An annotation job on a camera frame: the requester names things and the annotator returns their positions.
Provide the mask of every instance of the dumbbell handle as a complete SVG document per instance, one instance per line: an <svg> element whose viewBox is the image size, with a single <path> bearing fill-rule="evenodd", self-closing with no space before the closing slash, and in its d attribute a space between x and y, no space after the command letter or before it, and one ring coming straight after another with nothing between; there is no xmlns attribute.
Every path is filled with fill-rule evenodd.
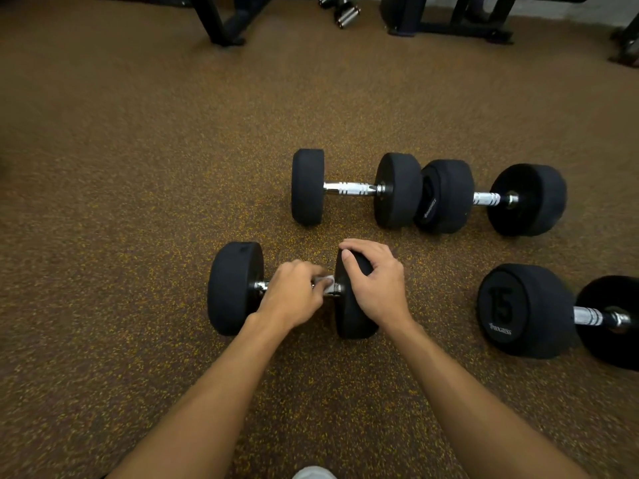
<svg viewBox="0 0 639 479"><path fill-rule="evenodd" d="M582 326L605 326L606 328L627 328L633 324L630 316L615 311L574 307L574 323Z"/></svg>
<svg viewBox="0 0 639 479"><path fill-rule="evenodd" d="M316 281L321 279L328 279L328 278L332 279L333 283L329 285L326 289L324 289L324 296L340 297L342 295L343 288L341 284L338 284L337 282L335 282L335 277L326 276L326 277L316 279ZM268 283L269 281L267 280L258 281L258 282L255 282L254 287L260 292L260 294L264 294L268 290Z"/></svg>
<svg viewBox="0 0 639 479"><path fill-rule="evenodd" d="M499 193L475 192L473 194L473 205L482 205L484 207L496 207L499 203L505 203L507 206L513 206L519 203L519 195Z"/></svg>
<svg viewBox="0 0 639 479"><path fill-rule="evenodd" d="M347 181L324 182L324 193L351 195L356 197L374 197L386 192L385 184L350 183Z"/></svg>

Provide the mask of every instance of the person's left hand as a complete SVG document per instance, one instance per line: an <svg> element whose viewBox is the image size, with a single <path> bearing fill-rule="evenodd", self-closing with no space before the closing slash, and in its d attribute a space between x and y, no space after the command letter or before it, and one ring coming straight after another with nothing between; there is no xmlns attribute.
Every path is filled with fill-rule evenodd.
<svg viewBox="0 0 639 479"><path fill-rule="evenodd" d="M311 284L315 277L327 274L322 266L310 262L294 260L283 263L268 283L258 314L280 321L287 331L308 321L322 305L324 290L333 280L318 280L315 287Z"/></svg>

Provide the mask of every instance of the person's right hand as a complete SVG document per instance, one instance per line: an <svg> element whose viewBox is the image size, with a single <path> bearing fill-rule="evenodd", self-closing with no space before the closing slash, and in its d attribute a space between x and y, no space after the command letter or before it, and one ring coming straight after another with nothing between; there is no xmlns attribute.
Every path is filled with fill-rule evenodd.
<svg viewBox="0 0 639 479"><path fill-rule="evenodd" d="M404 288L404 266L393 257L388 246L369 240L345 239L339 247L353 293L366 315L383 330L404 320L411 321ZM350 250L362 253L370 261L370 275L362 273Z"/></svg>

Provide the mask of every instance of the white wall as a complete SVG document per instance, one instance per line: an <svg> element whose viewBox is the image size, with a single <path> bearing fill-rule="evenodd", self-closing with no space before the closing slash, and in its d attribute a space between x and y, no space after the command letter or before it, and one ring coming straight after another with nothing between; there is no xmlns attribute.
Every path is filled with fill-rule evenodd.
<svg viewBox="0 0 639 479"><path fill-rule="evenodd" d="M428 0L428 5L453 7L457 0ZM486 0L486 11L497 0ZM517 0L512 15L539 16L554 20L572 20L583 23L602 23L625 27L639 13L639 0L588 0L585 3L559 3L539 0Z"/></svg>

